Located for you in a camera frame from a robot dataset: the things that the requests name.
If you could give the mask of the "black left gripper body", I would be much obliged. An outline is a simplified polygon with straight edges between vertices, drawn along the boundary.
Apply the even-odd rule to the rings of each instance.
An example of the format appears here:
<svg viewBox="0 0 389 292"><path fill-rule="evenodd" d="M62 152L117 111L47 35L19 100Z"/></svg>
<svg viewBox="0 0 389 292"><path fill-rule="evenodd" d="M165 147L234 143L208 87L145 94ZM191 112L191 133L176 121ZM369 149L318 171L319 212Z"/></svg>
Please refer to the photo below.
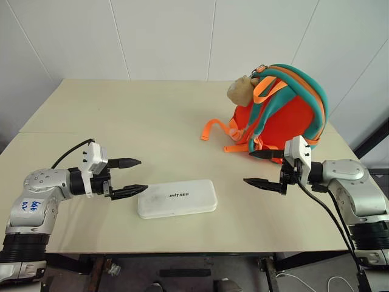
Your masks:
<svg viewBox="0 0 389 292"><path fill-rule="evenodd" d="M105 198L112 198L113 189L109 167L104 167L99 174L92 176L91 190L93 194L103 195Z"/></svg>

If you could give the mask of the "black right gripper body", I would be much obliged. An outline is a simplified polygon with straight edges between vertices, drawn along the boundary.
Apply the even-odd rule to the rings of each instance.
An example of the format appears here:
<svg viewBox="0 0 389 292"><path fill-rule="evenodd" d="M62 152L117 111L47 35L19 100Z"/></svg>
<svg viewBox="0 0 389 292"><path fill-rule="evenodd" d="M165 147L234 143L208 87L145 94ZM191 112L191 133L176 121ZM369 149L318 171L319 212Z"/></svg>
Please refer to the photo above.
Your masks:
<svg viewBox="0 0 389 292"><path fill-rule="evenodd" d="M290 164L286 158L284 158L280 172L281 194L286 194L288 185L300 183L302 174L303 163L300 159L294 159L293 163Z"/></svg>

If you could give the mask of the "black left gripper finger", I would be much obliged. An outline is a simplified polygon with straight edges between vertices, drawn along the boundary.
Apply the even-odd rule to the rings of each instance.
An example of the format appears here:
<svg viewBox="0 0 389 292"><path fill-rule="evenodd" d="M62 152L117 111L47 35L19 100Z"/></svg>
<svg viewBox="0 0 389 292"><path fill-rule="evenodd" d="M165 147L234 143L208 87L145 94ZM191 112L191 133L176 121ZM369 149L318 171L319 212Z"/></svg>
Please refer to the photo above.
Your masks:
<svg viewBox="0 0 389 292"><path fill-rule="evenodd" d="M114 200L121 200L124 198L130 198L132 196L135 196L145 191L147 188L148 185L141 185L141 184L133 184L130 186L125 186L121 189L112 190L111 199L114 201Z"/></svg>
<svg viewBox="0 0 389 292"><path fill-rule="evenodd" d="M117 158L108 160L109 169L127 169L141 164L142 162L133 158Z"/></svg>

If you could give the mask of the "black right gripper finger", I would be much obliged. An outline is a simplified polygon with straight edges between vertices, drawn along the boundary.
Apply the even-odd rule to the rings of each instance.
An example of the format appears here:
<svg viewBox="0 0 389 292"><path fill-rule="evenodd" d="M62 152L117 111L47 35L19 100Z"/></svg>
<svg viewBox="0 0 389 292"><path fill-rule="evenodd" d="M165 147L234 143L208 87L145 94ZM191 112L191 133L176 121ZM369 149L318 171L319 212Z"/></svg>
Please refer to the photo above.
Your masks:
<svg viewBox="0 0 389 292"><path fill-rule="evenodd" d="M282 185L277 182L270 182L267 179L261 178L244 178L243 181L258 189L282 193Z"/></svg>
<svg viewBox="0 0 389 292"><path fill-rule="evenodd" d="M282 159L284 156L284 150L255 150L250 152L250 155L260 159Z"/></svg>

